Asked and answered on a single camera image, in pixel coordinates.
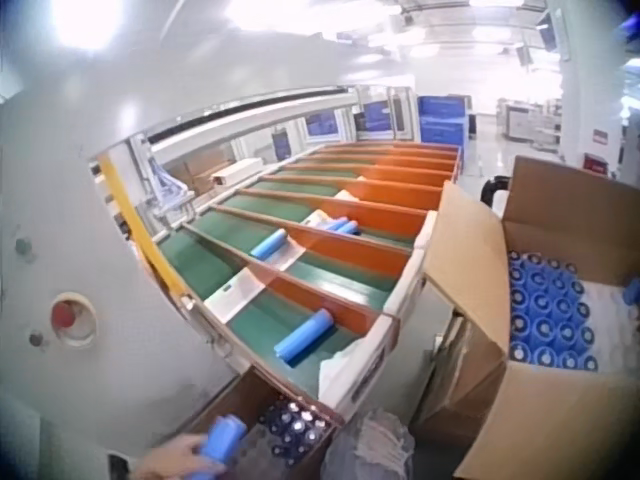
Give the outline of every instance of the blue cylindrical battery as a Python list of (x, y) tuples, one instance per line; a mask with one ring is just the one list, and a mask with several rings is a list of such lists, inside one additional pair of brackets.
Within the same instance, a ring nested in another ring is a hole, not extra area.
[(527, 253), (522, 258), (522, 264), (527, 271), (542, 271), (544, 268), (544, 262), (542, 255), (539, 253)]
[(524, 270), (519, 267), (510, 267), (509, 268), (509, 282), (511, 283), (511, 287), (524, 287), (526, 280), (526, 275), (524, 274)]
[(580, 362), (578, 360), (578, 355), (576, 352), (572, 352), (571, 350), (562, 353), (560, 357), (558, 357), (558, 367), (564, 368), (566, 370), (577, 370), (580, 368)]
[(533, 354), (533, 363), (541, 367), (555, 367), (557, 361), (555, 352), (549, 347), (540, 347)]
[(549, 317), (551, 314), (551, 302), (544, 293), (536, 293), (529, 302), (529, 318), (537, 319)]
[(529, 296), (533, 296), (538, 292), (545, 292), (547, 290), (547, 278), (544, 273), (542, 271), (528, 272), (525, 288)]
[(560, 324), (571, 320), (573, 314), (573, 308), (571, 303), (566, 298), (557, 298), (555, 302), (551, 304), (551, 320)]
[(573, 307), (573, 315), (571, 315), (571, 321), (574, 325), (581, 326), (584, 325), (587, 320), (589, 320), (590, 316), (591, 309), (589, 308), (589, 305), (584, 302), (578, 302)]
[(521, 288), (511, 289), (511, 312), (527, 314), (529, 310), (529, 295)]
[(544, 262), (544, 273), (549, 280), (558, 278), (562, 264), (555, 258), (547, 258)]
[(531, 350), (522, 342), (511, 342), (509, 344), (509, 358), (516, 362), (531, 363)]
[(567, 300), (571, 303), (578, 303), (584, 295), (584, 285), (578, 280), (572, 280), (567, 288)]
[(539, 318), (533, 322), (529, 347), (535, 352), (540, 347), (551, 345), (556, 336), (556, 326), (548, 318)]
[(567, 284), (560, 277), (553, 278), (549, 281), (549, 290), (547, 292), (549, 293), (549, 299), (554, 302), (567, 294)]
[(522, 255), (520, 255), (520, 253), (515, 250), (509, 250), (507, 256), (509, 258), (509, 266), (522, 267)]
[(587, 372), (598, 371), (598, 359), (593, 355), (583, 355), (580, 357), (580, 370), (586, 370)]
[(531, 334), (531, 322), (529, 317), (522, 313), (511, 316), (511, 340), (527, 343)]
[(595, 343), (596, 335), (591, 328), (586, 325), (581, 326), (578, 329), (578, 335), (576, 337), (576, 344), (573, 347), (578, 356), (582, 356), (587, 353), (593, 344)]
[(569, 322), (561, 323), (556, 328), (556, 336), (553, 339), (553, 350), (558, 355), (571, 350), (576, 343), (576, 329)]

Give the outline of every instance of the open cardboard box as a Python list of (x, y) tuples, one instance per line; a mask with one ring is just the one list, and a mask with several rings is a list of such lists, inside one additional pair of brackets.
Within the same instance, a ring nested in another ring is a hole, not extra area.
[(519, 157), (501, 220), (446, 184), (426, 272), (466, 321), (452, 320), (436, 361), (453, 373), (432, 385), (414, 430), (479, 431), (457, 477), (590, 477), (634, 425), (639, 385), (508, 360), (508, 249), (572, 262), (584, 281), (625, 285), (640, 273), (640, 190)]

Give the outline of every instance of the cardboard divider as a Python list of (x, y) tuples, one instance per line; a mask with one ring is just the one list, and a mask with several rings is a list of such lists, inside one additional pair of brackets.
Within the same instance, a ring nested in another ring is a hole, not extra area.
[(224, 242), (216, 240), (187, 223), (182, 226), (185, 230), (202, 240), (203, 244), (212, 247), (232, 261), (239, 262), (249, 268), (260, 282), (273, 293), (316, 312), (321, 308), (327, 309), (336, 324), (352, 331), (357, 335), (366, 335), (379, 316), (378, 312), (370, 308), (352, 303), (342, 297), (333, 295), (309, 285), (285, 272), (263, 263), (250, 255), (237, 250)]
[(422, 230), (426, 218), (423, 210), (372, 202), (354, 202), (351, 200), (306, 193), (243, 189), (239, 190), (238, 194), (303, 203), (322, 210), (331, 217), (349, 217), (365, 228), (372, 228), (397, 235), (418, 235)]
[(343, 171), (355, 172), (368, 180), (382, 180), (400, 183), (414, 183), (430, 187), (442, 188), (444, 182), (451, 180), (451, 174), (439, 170), (422, 168), (388, 167), (382, 165), (362, 165), (361, 163), (322, 163), (288, 165), (282, 171)]
[(212, 206), (213, 210), (254, 222), (284, 228), (302, 247), (339, 262), (357, 265), (383, 275), (399, 277), (409, 261), (411, 252), (393, 245), (353, 235), (320, 230), (269, 215), (247, 212), (238, 208)]
[(378, 180), (277, 175), (265, 175), (262, 179), (268, 182), (330, 185), (346, 190), (360, 200), (421, 210), (437, 210), (442, 194), (441, 188)]
[(384, 155), (375, 154), (340, 154), (340, 153), (318, 153), (302, 157), (296, 165), (318, 164), (318, 163), (354, 163), (361, 160), (371, 161), (372, 165), (387, 167), (422, 168), (425, 170), (436, 170), (453, 174), (456, 167), (456, 159), (443, 160), (428, 157), (411, 157), (404, 154)]

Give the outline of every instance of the ceiling light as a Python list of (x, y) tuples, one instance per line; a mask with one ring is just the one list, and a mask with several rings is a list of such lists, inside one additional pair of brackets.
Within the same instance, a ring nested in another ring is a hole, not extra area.
[(53, 0), (51, 12), (63, 45), (100, 50), (122, 21), (122, 0)]
[(362, 55), (356, 59), (358, 63), (375, 63), (384, 58), (384, 55), (380, 55), (379, 53), (369, 53), (367, 55)]
[(469, 0), (471, 7), (521, 7), (524, 0)]
[(473, 37), (481, 42), (500, 42), (511, 37), (511, 29), (480, 25), (473, 29)]
[(502, 45), (496, 43), (477, 43), (473, 51), (478, 55), (497, 55), (504, 50)]
[(431, 43), (428, 45), (418, 45), (413, 47), (409, 55), (413, 58), (427, 58), (433, 57), (440, 51), (440, 45), (437, 43)]

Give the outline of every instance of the blue battery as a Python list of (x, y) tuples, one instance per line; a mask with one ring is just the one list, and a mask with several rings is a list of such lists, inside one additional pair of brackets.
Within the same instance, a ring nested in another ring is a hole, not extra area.
[(507, 257), (509, 258), (509, 266), (520, 268), (522, 267), (522, 255), (520, 255), (519, 252), (516, 252), (515, 250), (509, 250)]
[(524, 287), (526, 275), (519, 267), (509, 267), (509, 282), (511, 287)]
[(549, 280), (549, 299), (554, 302), (556, 299), (566, 296), (567, 284), (564, 283), (560, 277), (555, 277)]
[(578, 280), (572, 280), (567, 288), (567, 299), (571, 303), (578, 303), (584, 295), (584, 285)]
[(587, 353), (593, 344), (595, 343), (596, 335), (591, 328), (586, 325), (578, 328), (578, 335), (576, 337), (576, 344), (573, 347), (578, 356), (582, 356)]
[(521, 288), (511, 289), (511, 312), (524, 313), (529, 311), (529, 295)]
[(563, 352), (558, 357), (558, 368), (564, 368), (566, 370), (578, 370), (580, 368), (580, 360), (576, 352), (571, 350)]
[(584, 325), (591, 316), (591, 309), (589, 305), (584, 302), (578, 302), (573, 306), (573, 314), (571, 315), (571, 321), (576, 326)]
[(598, 359), (593, 355), (583, 355), (580, 357), (580, 370), (586, 370), (587, 372), (598, 371)]
[(555, 352), (549, 347), (540, 347), (533, 354), (533, 363), (541, 367), (553, 368), (557, 361)]
[(553, 350), (558, 355), (571, 350), (576, 343), (576, 328), (569, 322), (561, 323), (556, 328), (556, 336), (553, 339)]
[[(218, 463), (227, 463), (238, 447), (240, 439), (247, 431), (247, 426), (233, 415), (219, 417), (209, 430), (209, 435), (200, 455)], [(212, 480), (216, 476), (208, 472), (198, 472), (188, 476), (189, 480)]]
[(542, 255), (539, 253), (527, 253), (522, 258), (522, 264), (524, 265), (524, 269), (531, 272), (541, 272), (544, 268), (544, 262), (542, 260)]
[(547, 290), (547, 278), (542, 271), (528, 272), (525, 287), (529, 292), (529, 296), (538, 292), (545, 292)]
[(540, 347), (546, 347), (553, 343), (556, 336), (556, 326), (548, 318), (539, 318), (533, 322), (529, 347), (535, 352)]
[(522, 342), (511, 342), (509, 345), (509, 358), (516, 362), (531, 363), (531, 350)]
[(529, 302), (529, 318), (537, 319), (549, 317), (551, 314), (551, 301), (544, 293), (536, 293)]
[(273, 348), (276, 356), (289, 363), (332, 326), (333, 317), (321, 308)]
[(568, 322), (573, 315), (573, 306), (566, 298), (557, 298), (551, 304), (551, 320), (556, 324)]
[(531, 334), (531, 322), (529, 317), (522, 313), (511, 316), (511, 340), (527, 343)]
[(561, 268), (562, 264), (555, 258), (547, 258), (544, 262), (544, 273), (549, 280), (558, 278)]

